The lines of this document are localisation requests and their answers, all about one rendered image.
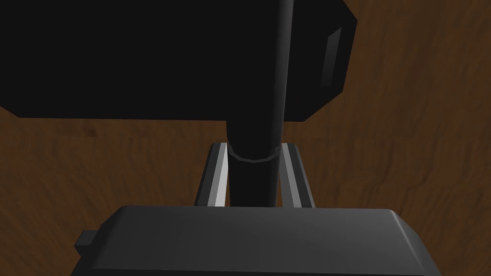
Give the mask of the black door handle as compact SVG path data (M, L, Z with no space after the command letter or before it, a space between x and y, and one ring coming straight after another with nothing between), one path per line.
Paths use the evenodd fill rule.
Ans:
M341 94L344 0L0 0L0 107L225 121L232 206L277 200L283 123Z

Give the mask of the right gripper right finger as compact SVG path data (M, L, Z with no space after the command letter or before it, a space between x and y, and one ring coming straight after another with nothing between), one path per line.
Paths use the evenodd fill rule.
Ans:
M315 208L304 165L294 143L281 145L279 175L283 207Z

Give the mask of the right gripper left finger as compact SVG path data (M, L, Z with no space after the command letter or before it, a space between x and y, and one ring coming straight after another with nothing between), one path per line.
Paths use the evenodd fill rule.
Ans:
M225 206L228 181L226 143L212 143L195 199L195 206Z

